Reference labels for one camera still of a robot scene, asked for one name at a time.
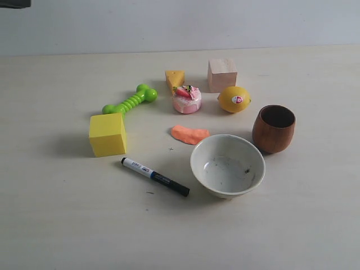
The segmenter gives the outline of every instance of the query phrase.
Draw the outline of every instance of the lemon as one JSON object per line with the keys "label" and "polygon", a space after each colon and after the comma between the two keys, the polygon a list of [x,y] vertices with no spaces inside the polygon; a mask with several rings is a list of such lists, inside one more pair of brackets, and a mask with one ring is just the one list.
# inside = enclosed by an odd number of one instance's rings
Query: lemon
{"label": "lemon", "polygon": [[245,110],[251,102],[250,95],[245,88],[230,86],[218,96],[220,107],[229,113]]}

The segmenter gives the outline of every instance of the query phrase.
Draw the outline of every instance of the black marker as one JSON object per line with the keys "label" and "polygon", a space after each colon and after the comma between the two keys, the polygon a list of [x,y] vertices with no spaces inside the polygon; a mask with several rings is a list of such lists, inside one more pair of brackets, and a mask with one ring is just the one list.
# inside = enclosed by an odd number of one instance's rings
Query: black marker
{"label": "black marker", "polygon": [[125,167],[128,167],[131,170],[134,170],[135,172],[141,173],[143,176],[147,176],[150,179],[155,180],[164,186],[167,186],[168,188],[172,189],[173,191],[180,193],[182,196],[187,197],[187,195],[189,195],[190,190],[187,187],[184,187],[183,185],[181,185],[175,181],[172,181],[171,179],[141,165],[140,163],[137,163],[127,157],[124,157],[121,160],[121,163]]}

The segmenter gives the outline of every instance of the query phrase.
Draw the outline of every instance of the green bone toy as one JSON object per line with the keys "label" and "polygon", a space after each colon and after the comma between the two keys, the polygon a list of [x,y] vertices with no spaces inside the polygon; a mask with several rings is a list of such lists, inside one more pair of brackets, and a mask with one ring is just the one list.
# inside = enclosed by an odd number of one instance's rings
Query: green bone toy
{"label": "green bone toy", "polygon": [[147,84],[139,84],[136,88],[136,94],[134,94],[129,99],[118,105],[105,105],[102,108],[103,114],[115,114],[122,113],[123,115],[127,113],[132,108],[139,105],[144,100],[152,102],[156,100],[158,93],[155,89],[150,88]]}

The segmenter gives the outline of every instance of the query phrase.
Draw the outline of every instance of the orange playdough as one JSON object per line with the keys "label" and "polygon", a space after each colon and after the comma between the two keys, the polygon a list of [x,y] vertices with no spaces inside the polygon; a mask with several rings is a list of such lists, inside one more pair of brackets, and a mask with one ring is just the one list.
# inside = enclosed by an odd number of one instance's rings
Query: orange playdough
{"label": "orange playdough", "polygon": [[176,125],[171,129],[171,135],[184,143],[189,145],[196,145],[201,140],[210,136],[210,132],[207,129],[193,129],[185,128],[181,125]]}

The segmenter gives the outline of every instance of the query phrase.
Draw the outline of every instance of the brown wooden cup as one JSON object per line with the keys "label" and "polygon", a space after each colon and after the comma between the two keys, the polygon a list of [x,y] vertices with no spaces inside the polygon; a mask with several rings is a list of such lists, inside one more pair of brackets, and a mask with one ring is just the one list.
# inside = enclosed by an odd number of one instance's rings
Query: brown wooden cup
{"label": "brown wooden cup", "polygon": [[267,153],[278,153],[287,148],[293,138],[295,115],[280,105],[263,107],[253,127],[253,141]]}

